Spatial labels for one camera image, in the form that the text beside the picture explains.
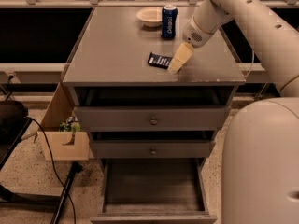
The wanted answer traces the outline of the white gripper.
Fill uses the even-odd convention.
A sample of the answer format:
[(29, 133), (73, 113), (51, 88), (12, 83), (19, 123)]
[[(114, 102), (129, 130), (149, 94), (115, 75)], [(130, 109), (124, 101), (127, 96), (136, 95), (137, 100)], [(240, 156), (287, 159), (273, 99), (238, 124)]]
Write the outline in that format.
[(214, 33), (214, 28), (201, 24), (195, 20), (194, 16), (192, 16), (185, 24), (182, 32), (182, 38), (186, 42), (179, 45), (167, 68), (167, 71), (172, 75), (176, 74), (193, 56), (194, 48), (203, 47)]

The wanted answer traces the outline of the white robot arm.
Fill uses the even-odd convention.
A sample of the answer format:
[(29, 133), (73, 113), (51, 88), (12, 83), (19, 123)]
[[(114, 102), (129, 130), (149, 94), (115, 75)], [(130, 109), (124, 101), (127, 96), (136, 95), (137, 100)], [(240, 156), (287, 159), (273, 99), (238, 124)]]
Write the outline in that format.
[(241, 109), (222, 152), (221, 224), (299, 224), (299, 34), (260, 0), (204, 0), (168, 68), (175, 74), (216, 30), (234, 20), (277, 98)]

